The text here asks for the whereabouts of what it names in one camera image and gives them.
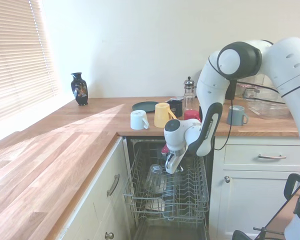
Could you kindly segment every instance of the dishwasher rack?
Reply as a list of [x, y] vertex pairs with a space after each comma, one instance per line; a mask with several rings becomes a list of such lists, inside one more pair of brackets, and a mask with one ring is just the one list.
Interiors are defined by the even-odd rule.
[[[209, 210], [204, 158], [187, 152], [180, 163], [184, 170], [169, 174], [166, 159], [161, 155], [164, 145], [164, 141], [141, 141], [135, 145], [131, 177], [123, 194], [125, 203], [138, 222], [167, 220], [198, 227]], [[159, 164], [163, 169], [160, 190], [156, 193], [145, 189], [152, 164]]]

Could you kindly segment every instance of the open dishwasher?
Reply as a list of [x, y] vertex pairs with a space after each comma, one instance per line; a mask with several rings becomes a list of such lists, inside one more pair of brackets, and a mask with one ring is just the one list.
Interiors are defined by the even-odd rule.
[[[128, 139], [130, 169], [124, 190], [128, 214], [136, 230], [134, 240], [209, 240], [209, 191], [204, 157], [186, 153], [183, 171], [166, 172], [161, 150], [164, 139]], [[160, 166], [155, 190], [147, 187], [149, 169]]]

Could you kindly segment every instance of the vase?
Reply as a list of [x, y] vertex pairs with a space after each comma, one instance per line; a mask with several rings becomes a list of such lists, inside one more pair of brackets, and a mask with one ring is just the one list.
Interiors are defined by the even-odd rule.
[[71, 82], [71, 89], [79, 106], [88, 104], [88, 86], [85, 80], [81, 78], [82, 72], [71, 73], [73, 81]]

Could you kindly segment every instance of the dark plate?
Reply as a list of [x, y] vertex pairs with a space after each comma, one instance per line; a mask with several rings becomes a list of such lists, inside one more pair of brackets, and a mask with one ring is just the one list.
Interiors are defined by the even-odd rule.
[[132, 106], [133, 110], [144, 110], [146, 113], [153, 113], [156, 108], [157, 101], [138, 102]]

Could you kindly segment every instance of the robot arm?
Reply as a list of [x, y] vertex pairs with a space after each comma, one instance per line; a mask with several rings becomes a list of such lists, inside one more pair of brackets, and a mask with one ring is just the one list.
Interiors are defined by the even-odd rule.
[[[166, 171], [174, 173], [186, 150], [205, 156], [212, 148], [230, 81], [267, 75], [286, 102], [300, 136], [300, 39], [290, 37], [275, 44], [265, 40], [234, 42], [214, 52], [205, 64], [197, 84], [202, 123], [190, 119], [167, 122], [164, 137], [170, 155]], [[300, 215], [285, 230], [287, 240], [300, 240]]]

